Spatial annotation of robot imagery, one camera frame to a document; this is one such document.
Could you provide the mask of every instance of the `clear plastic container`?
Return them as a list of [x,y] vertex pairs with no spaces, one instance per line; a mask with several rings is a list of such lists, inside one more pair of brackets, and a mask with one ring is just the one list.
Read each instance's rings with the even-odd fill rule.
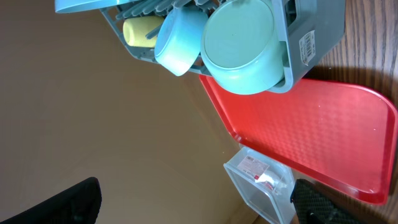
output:
[[295,181],[289,167],[243,146],[224,168],[249,207],[270,223],[290,223]]

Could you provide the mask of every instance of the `light blue cup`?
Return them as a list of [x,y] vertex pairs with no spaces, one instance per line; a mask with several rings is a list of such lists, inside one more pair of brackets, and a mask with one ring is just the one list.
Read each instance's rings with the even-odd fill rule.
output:
[[164,20],[155,45],[156,61],[176,76],[195,63],[207,14],[196,7],[173,9]]
[[116,6],[137,0],[55,0],[56,13],[81,12]]
[[209,18],[201,39],[201,56],[225,90],[249,95],[284,78],[271,0],[232,0]]

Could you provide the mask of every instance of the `red plastic tray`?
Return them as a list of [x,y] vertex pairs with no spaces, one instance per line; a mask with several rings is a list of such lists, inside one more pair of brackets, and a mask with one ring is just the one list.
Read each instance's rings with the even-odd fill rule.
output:
[[358,200],[387,202],[398,113],[363,86],[300,80],[288,93],[235,95],[213,78],[203,86],[229,133]]

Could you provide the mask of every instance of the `gray dish rack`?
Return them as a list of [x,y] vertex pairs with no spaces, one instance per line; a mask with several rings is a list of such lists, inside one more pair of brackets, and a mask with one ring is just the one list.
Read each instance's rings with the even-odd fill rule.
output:
[[[226,0],[218,0],[221,5]],[[299,81],[320,59],[326,55],[344,34],[345,0],[271,0],[279,41],[284,42],[287,54],[283,56],[285,78],[268,91],[285,93]],[[138,0],[127,4],[100,9],[113,31],[127,51],[136,59],[157,63],[153,48],[131,47],[124,40],[117,23],[128,18],[142,16],[165,17],[173,8],[195,4],[199,10],[209,14],[218,5],[212,0]],[[116,16],[109,11],[117,10]],[[147,38],[157,35],[160,27],[147,34]],[[315,31],[316,54],[309,63],[300,58],[299,42],[309,32]],[[192,65],[189,72],[210,75],[204,65]]]

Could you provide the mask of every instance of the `sticker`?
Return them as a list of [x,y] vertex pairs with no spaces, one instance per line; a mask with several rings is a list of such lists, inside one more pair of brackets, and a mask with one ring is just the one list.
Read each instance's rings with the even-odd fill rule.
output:
[[260,176],[268,169],[269,165],[251,157],[246,156],[238,165],[238,169],[258,180]]
[[315,30],[308,32],[300,39],[300,57],[304,65],[315,56]]

